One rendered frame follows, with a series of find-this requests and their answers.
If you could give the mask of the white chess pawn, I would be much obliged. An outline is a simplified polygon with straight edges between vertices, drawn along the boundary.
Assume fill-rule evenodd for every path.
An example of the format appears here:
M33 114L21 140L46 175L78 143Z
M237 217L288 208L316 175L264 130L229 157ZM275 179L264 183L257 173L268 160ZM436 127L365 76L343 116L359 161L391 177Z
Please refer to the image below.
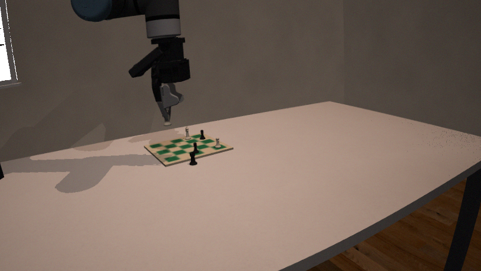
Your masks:
M216 137L216 146L215 148L221 148L221 145L219 144L219 137Z

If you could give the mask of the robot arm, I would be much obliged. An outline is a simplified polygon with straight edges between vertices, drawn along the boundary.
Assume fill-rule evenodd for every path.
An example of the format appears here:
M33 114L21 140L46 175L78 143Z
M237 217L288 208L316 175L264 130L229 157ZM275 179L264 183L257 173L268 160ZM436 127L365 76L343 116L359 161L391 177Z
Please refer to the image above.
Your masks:
M92 22L145 15L147 38L181 35L179 0L71 0L71 6L81 19ZM129 74L141 77L161 55L160 47L156 47Z

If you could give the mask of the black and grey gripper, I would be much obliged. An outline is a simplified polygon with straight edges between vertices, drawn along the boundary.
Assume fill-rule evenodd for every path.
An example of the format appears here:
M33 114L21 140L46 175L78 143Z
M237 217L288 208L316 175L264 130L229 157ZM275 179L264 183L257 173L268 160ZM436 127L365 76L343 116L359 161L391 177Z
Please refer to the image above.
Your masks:
M151 85L160 111L164 119L168 121L167 111L171 115L171 106L184 100L183 95L176 91L174 83L190 78L189 60L184 58L183 53L185 38L151 39L151 44L156 43L158 43L163 55L152 63Z

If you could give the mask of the green and cream chessboard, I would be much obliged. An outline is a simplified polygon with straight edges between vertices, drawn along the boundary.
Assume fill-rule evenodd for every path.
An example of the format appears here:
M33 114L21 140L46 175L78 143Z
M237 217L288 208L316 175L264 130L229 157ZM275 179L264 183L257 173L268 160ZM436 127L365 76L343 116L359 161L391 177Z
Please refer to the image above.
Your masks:
M191 160L190 153L194 151L193 143L197 143L199 153L195 159L211 156L217 153L233 150L233 147L219 141L221 148L215 148L216 139L204 134L205 139L200 140L201 133L190 135L190 140L185 137L174 138L158 143L145 145L144 148L159 160L165 167Z

